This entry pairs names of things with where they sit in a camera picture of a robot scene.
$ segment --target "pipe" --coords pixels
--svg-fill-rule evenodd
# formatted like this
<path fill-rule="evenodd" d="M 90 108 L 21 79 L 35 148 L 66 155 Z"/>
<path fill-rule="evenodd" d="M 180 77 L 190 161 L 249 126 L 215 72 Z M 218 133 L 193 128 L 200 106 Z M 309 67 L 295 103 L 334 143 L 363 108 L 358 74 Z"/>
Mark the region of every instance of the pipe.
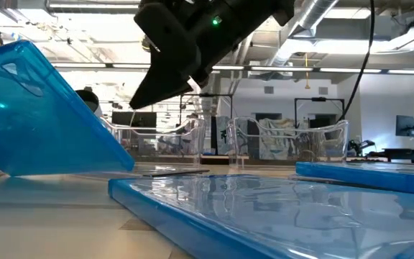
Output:
<path fill-rule="evenodd" d="M 305 0 L 301 11 L 282 28 L 281 33 L 284 33 L 281 37 L 283 43 L 268 65 L 285 65 L 293 54 L 291 47 L 286 44 L 289 36 L 308 29 L 314 29 L 337 3 L 338 0 Z"/>

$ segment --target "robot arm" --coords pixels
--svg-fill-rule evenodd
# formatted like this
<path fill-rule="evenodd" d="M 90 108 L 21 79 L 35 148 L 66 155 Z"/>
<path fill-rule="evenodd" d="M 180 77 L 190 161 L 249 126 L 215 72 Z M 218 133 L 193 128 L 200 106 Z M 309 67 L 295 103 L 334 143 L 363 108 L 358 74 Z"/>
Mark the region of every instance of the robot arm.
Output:
<path fill-rule="evenodd" d="M 212 67 L 266 19 L 281 26 L 294 0 L 143 0 L 135 22 L 152 42 L 151 67 L 130 102 L 133 109 L 203 87 Z"/>

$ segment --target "ceiling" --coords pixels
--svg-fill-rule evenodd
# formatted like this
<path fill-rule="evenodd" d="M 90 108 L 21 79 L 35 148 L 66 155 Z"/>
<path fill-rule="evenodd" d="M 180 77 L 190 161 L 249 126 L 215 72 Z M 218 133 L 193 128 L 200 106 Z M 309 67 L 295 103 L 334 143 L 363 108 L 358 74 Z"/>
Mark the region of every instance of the ceiling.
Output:
<path fill-rule="evenodd" d="M 10 0 L 0 1 L 13 4 Z M 50 0 L 48 2 L 49 6 L 45 8 L 44 0 L 18 0 L 18 6 L 0 9 L 0 32 L 4 43 L 18 39 L 31 40 L 53 63 L 150 63 L 150 54 L 141 46 L 144 34 L 133 21 L 136 9 L 131 5 L 138 4 L 139 1 Z M 414 0 L 376 0 L 375 3 L 377 14 L 384 17 L 388 33 L 391 28 L 399 33 L 395 36 L 400 36 L 400 32 L 403 34 L 405 31 L 401 24 L 414 19 Z M 98 7 L 85 7 L 94 4 Z M 110 7 L 113 4 L 127 5 L 129 8 L 105 8 L 106 5 Z M 297 0 L 295 5 L 300 6 L 301 0 Z M 368 22 L 368 8 L 369 0 L 340 0 L 318 26 L 316 37 L 318 40 L 333 39 L 338 35 L 351 37 L 348 32 L 353 31 L 354 25 L 362 26 L 362 23 Z M 229 53 L 221 63 L 266 63 L 279 50 L 282 44 L 281 33 L 282 28 L 277 22 L 268 19 L 243 42 L 239 48 L 240 53 Z M 355 35 L 353 37 L 358 37 L 360 40 L 349 40 L 344 45 L 365 43 L 366 39 L 363 36 Z M 314 42 L 310 47 L 305 47 L 301 43 L 294 42 L 296 47 L 292 50 L 288 61 L 291 65 L 358 68 L 364 57 L 364 53 L 348 51 L 336 54 L 331 50 L 322 50 L 319 43 L 316 47 L 313 46 Z M 406 45 L 401 46 L 402 49 L 396 49 L 399 50 L 396 53 L 373 55 L 369 66 L 414 68 L 414 51 L 406 49 Z M 96 88 L 114 87 L 116 89 L 114 94 L 107 99 L 115 101 L 129 99 L 138 87 L 140 77 L 144 75 L 144 73 L 136 73 L 133 76 L 118 76 L 118 73 L 113 72 L 91 72 L 80 76 L 81 74 L 74 72 L 80 70 L 77 68 L 65 71 L 64 76 L 76 88 L 82 88 L 84 85 L 92 85 Z M 229 77 L 230 74 L 222 73 L 221 76 Z M 292 78 L 296 81 L 300 80 L 305 78 L 305 73 L 294 73 Z M 342 79 L 333 74 L 316 74 L 311 75 L 311 78 L 332 79 L 334 83 Z"/>

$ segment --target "black cable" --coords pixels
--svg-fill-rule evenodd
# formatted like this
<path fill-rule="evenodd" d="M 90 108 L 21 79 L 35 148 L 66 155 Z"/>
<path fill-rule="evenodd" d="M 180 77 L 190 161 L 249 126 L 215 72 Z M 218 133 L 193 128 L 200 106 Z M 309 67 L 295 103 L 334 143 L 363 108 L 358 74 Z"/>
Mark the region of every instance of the black cable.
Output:
<path fill-rule="evenodd" d="M 370 0 L 370 11 L 371 11 L 371 14 L 370 14 L 371 22 L 370 22 L 370 37 L 369 37 L 369 42 L 368 42 L 368 51 L 367 51 L 367 54 L 365 54 L 364 62 L 362 63 L 362 68 L 360 69 L 359 76 L 357 77 L 356 84 L 354 85 L 354 89 L 352 89 L 351 97 L 349 98 L 348 104 L 346 105 L 346 108 L 343 114 L 341 115 L 341 117 L 339 118 L 338 122 L 340 122 L 346 117 L 346 114 L 348 113 L 349 108 L 351 108 L 351 104 L 354 100 L 354 97 L 356 96 L 357 89 L 359 88 L 360 81 L 362 79 L 362 76 L 364 75 L 365 68 L 367 67 L 368 60 L 370 58 L 370 50 L 372 49 L 372 46 L 373 46 L 373 36 L 374 36 L 374 21 L 375 21 L 374 0 Z"/>

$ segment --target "white wall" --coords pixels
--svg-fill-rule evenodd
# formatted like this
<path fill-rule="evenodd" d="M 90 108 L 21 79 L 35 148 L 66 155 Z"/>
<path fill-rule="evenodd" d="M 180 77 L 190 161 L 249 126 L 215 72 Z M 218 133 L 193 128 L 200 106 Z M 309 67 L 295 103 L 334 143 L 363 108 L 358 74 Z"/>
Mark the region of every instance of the white wall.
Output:
<path fill-rule="evenodd" d="M 357 76 L 341 82 L 341 98 L 349 98 Z M 360 95 L 351 107 L 351 137 L 362 134 L 363 140 L 377 143 L 377 149 L 386 147 L 414 148 L 414 140 L 395 136 L 396 115 L 414 116 L 414 76 L 364 75 Z"/>
<path fill-rule="evenodd" d="M 256 113 L 282 114 L 283 118 L 294 118 L 294 99 L 319 97 L 318 88 L 328 87 L 326 98 L 337 98 L 337 87 L 329 80 L 310 80 L 311 89 L 305 89 L 306 81 L 268 81 L 256 79 L 242 79 L 234 94 L 234 116 L 253 117 Z M 274 86 L 274 94 L 265 94 L 265 86 Z M 340 109 L 331 102 L 316 103 L 299 101 L 298 119 L 308 117 L 309 114 L 340 114 Z M 221 115 L 229 116 L 229 107 L 221 104 Z"/>

